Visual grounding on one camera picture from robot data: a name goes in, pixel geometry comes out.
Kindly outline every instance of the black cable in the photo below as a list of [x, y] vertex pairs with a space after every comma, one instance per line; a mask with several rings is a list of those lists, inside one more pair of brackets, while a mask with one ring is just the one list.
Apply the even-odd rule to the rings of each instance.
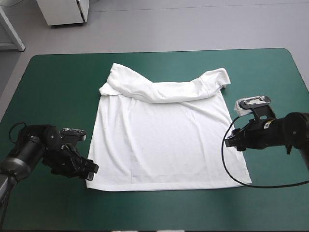
[[245, 183], [242, 183], [241, 181], [237, 180], [236, 178], [234, 178], [231, 173], [228, 171], [226, 165], [225, 165], [225, 161], [224, 161], [224, 152], [223, 152], [223, 149], [224, 149], [224, 140], [226, 138], [226, 135], [228, 134], [228, 132], [230, 131], [231, 127], [233, 126], [233, 124], [237, 121], [237, 119], [239, 119], [239, 116], [236, 117], [231, 125], [229, 126], [229, 128], [227, 129], [224, 137], [223, 137], [223, 140], [222, 140], [222, 144], [221, 144], [221, 157], [222, 157], [222, 163], [223, 163], [223, 166], [224, 166], [224, 169], [226, 171], [226, 173], [234, 180], [236, 181], [237, 183], [241, 184], [241, 185], [244, 185], [244, 186], [247, 186], [247, 187], [251, 187], [251, 188], [256, 188], [256, 189], [278, 189], [278, 188], [286, 188], [286, 187], [295, 187], [295, 186], [300, 186], [300, 185], [304, 185], [304, 184], [308, 184], [309, 183], [309, 180], [307, 181], [302, 181], [302, 182], [298, 182], [298, 183], [294, 183], [294, 184], [287, 184], [287, 185], [274, 185], [274, 186], [259, 186], [259, 185], [248, 185], [248, 184], [245, 184]]

